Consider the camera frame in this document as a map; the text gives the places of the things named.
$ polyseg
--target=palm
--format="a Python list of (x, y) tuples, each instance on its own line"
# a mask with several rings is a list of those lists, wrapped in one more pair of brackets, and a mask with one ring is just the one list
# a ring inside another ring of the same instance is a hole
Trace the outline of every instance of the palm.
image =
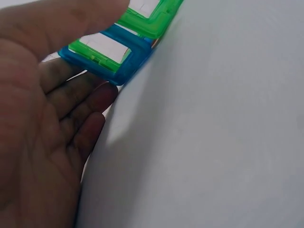
[[(48, 220), (49, 227), (68, 227), (83, 166), (105, 121), (101, 113), (117, 88), (89, 73), (66, 81), (80, 69), (61, 59), (35, 65), (27, 50), (17, 50), (13, 61), (0, 62), (10, 85), (0, 84), (6, 97), (0, 101), (1, 151), (7, 152), (0, 160), (0, 186), (6, 185), (0, 203), (19, 211), (13, 215), (22, 225), (47, 227)], [(18, 61), (21, 54), (27, 60)]]

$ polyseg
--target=translucent plastic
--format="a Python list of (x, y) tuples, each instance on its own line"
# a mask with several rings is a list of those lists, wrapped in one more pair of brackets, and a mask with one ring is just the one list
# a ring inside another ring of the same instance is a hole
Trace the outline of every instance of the translucent plastic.
[(166, 31), (182, 2), (183, 0), (131, 0), (118, 24), (144, 37), (158, 39)]
[(151, 43), (117, 25), (112, 25), (101, 34), (130, 50), (126, 52), (121, 63), (97, 52), (80, 40), (61, 49), (59, 55), (66, 61), (96, 74), (114, 85), (123, 85), (150, 56)]

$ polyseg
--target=skin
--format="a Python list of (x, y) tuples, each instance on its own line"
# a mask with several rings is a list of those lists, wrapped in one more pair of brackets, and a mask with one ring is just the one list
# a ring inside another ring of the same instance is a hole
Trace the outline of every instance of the skin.
[(0, 224), (69, 228), (84, 164), (117, 88), (62, 59), (116, 22), (128, 0), (44, 0), (0, 10)]

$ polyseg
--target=plastic frame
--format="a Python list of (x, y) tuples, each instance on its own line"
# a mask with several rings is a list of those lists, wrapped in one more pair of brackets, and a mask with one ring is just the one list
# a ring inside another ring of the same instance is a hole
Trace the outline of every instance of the plastic frame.
[(183, 0), (160, 0), (149, 18), (128, 8), (117, 24), (131, 29), (144, 37), (158, 39), (170, 25), (182, 2)]
[[(79, 44), (78, 41), (76, 41), (76, 45), (71, 44), (75, 45), (72, 49), (74, 52), (69, 49), (69, 46), (65, 46), (58, 54), (66, 61), (78, 65), (84, 70), (100, 76), (116, 86), (121, 86), (133, 77), (138, 68), (140, 68), (143, 62), (150, 56), (152, 52), (152, 40), (141, 38), (118, 25), (112, 25), (100, 33), (125, 45), (131, 50), (130, 54), (121, 63), (116, 72), (113, 72), (107, 67), (107, 61), (110, 60), (108, 57), (98, 53), (98, 57), (100, 57), (100, 59), (98, 59), (95, 53), (93, 58), (90, 58), (89, 53), (93, 49), (82, 43), (80, 43), (81, 46), (77, 46), (77, 44)], [(82, 50), (80, 51), (82, 54), (79, 54), (78, 48), (84, 48), (84, 46), (86, 46), (87, 50)]]

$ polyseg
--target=white backdrop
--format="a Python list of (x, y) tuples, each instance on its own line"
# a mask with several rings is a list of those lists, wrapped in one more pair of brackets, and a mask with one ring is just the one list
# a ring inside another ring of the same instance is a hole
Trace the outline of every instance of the white backdrop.
[(304, 227), (303, 11), (185, 0), (108, 116), (77, 228)]

